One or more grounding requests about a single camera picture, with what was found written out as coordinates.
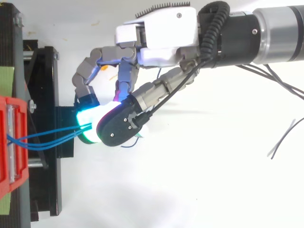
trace black metal frame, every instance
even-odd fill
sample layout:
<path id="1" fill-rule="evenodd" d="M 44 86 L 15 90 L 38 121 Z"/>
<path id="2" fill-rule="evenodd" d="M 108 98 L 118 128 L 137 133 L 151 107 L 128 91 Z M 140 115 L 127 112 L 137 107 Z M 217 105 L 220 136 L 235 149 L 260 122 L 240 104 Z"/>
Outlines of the black metal frame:
<path id="1" fill-rule="evenodd" d="M 24 40 L 23 47 L 34 48 L 33 40 Z M 74 107 L 59 107 L 56 50 L 53 47 L 34 49 L 30 61 L 24 61 L 25 80 L 31 99 L 37 109 L 28 119 L 31 133 L 76 125 Z M 33 138 L 34 143 L 49 142 L 67 133 L 54 133 Z M 29 158 L 37 158 L 37 152 L 29 151 Z M 43 167 L 29 169 L 31 221 L 38 221 L 39 211 L 50 211 L 57 216 L 62 210 L 60 158 L 74 156 L 74 141 L 42 151 L 39 158 Z"/>
<path id="2" fill-rule="evenodd" d="M 38 48 L 37 40 L 22 42 L 18 13 L 13 4 L 1 4 L 0 66 L 14 67 L 12 96 L 27 102 L 33 100 L 37 105 L 33 114 L 28 112 L 28 134 L 76 125 L 74 107 L 59 107 L 56 50 Z M 34 50 L 30 61 L 23 61 L 24 50 Z M 69 132 L 35 137 L 29 142 L 49 142 L 66 133 Z M 38 221 L 39 211 L 50 211 L 51 216 L 60 214 L 60 158 L 73 157 L 73 151 L 71 140 L 47 151 L 28 152 L 29 158 L 39 157 L 43 167 L 30 168 L 29 180 L 11 193 L 10 214 L 0 216 L 1 228 L 30 228 L 31 221 Z"/>
<path id="3" fill-rule="evenodd" d="M 22 52 L 22 28 L 16 24 L 19 11 L 13 4 L 0 7 L 0 66 L 14 67 L 12 96 L 26 100 Z M 30 228 L 28 180 L 11 193 L 10 213 L 0 216 L 1 228 Z"/>

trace metal rod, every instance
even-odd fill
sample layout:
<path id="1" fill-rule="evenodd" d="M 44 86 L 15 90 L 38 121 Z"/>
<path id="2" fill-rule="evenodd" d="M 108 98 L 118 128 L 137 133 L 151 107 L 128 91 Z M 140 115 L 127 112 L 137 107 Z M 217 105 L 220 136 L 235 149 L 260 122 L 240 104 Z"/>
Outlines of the metal rod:
<path id="1" fill-rule="evenodd" d="M 23 52 L 23 61 L 30 61 L 33 56 L 33 51 L 24 51 Z"/>
<path id="2" fill-rule="evenodd" d="M 29 158 L 28 159 L 28 167 L 29 168 L 40 168 L 43 167 L 43 164 L 41 162 L 40 158 Z"/>
<path id="3" fill-rule="evenodd" d="M 15 108 L 13 105 L 7 105 L 7 129 L 8 135 L 15 138 Z M 10 183 L 15 182 L 16 175 L 16 159 L 15 151 L 16 147 L 14 144 L 8 146 L 8 164 L 9 164 L 9 181 Z"/>

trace white surface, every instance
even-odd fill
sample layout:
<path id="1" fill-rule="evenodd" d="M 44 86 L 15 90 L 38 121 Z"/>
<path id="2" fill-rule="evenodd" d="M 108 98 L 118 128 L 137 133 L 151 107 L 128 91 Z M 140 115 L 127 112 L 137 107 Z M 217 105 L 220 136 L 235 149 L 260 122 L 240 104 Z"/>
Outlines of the white surface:
<path id="1" fill-rule="evenodd" d="M 153 11 L 128 23 L 144 23 L 149 49 L 196 46 L 197 13 L 192 7 L 172 7 Z"/>
<path id="2" fill-rule="evenodd" d="M 166 49 L 141 48 L 140 55 L 138 55 L 138 63 L 144 66 L 175 66 L 180 61 L 180 59 L 176 57 L 177 49 L 177 47 Z"/>
<path id="3" fill-rule="evenodd" d="M 115 28 L 135 13 L 161 3 L 13 2 L 25 15 L 24 38 L 38 38 L 40 45 L 60 52 L 61 105 L 73 104 L 71 79 L 84 57 L 95 47 L 112 45 Z M 232 11 L 303 3 L 228 2 Z M 191 2 L 197 10 L 205 4 Z M 304 88 L 303 62 L 273 68 Z M 157 71 L 141 70 L 137 87 L 154 80 Z M 103 104 L 114 96 L 116 79 L 110 79 L 116 74 L 110 68 L 93 82 Z M 202 70 L 151 118 L 149 137 L 136 147 L 85 145 L 76 139 L 75 157 L 61 161 L 63 211 L 55 218 L 41 213 L 32 227 L 302 228 L 304 123 L 273 161 L 266 155 L 291 121 L 303 116 L 303 101 L 271 81 L 236 67 Z"/>
<path id="4" fill-rule="evenodd" d="M 136 25 L 121 25 L 116 28 L 116 44 L 124 42 L 133 42 L 137 40 Z"/>

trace screw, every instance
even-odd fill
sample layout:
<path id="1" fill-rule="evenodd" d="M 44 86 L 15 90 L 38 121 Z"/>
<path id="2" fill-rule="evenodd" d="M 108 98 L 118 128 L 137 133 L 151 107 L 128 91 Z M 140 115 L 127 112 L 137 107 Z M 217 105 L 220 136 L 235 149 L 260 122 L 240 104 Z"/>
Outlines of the screw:
<path id="1" fill-rule="evenodd" d="M 34 103 L 34 101 L 33 100 L 30 100 L 29 102 L 28 102 L 28 109 L 29 109 L 29 112 L 30 113 L 34 113 L 34 111 L 35 111 L 35 109 L 37 108 L 37 105 Z"/>
<path id="2" fill-rule="evenodd" d="M 257 34 L 257 29 L 252 30 L 252 34 L 256 35 Z"/>
<path id="3" fill-rule="evenodd" d="M 58 61 L 59 60 L 59 52 L 54 53 L 54 60 Z"/>

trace robotic hand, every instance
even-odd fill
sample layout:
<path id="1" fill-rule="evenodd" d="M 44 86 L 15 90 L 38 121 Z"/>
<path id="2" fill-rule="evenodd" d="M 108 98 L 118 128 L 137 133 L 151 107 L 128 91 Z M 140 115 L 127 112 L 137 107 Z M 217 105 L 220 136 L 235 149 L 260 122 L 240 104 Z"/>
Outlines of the robotic hand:
<path id="1" fill-rule="evenodd" d="M 90 119 L 95 138 L 108 146 L 135 136 L 201 68 L 304 60 L 304 6 L 230 13 L 229 5 L 218 1 L 197 15 L 190 3 L 176 3 L 154 6 L 136 17 L 116 28 L 116 46 L 92 50 L 72 80 L 79 110 L 93 110 L 99 102 L 89 83 L 101 66 L 119 65 L 114 100 L 121 104 Z M 140 67 L 176 65 L 133 92 Z"/>

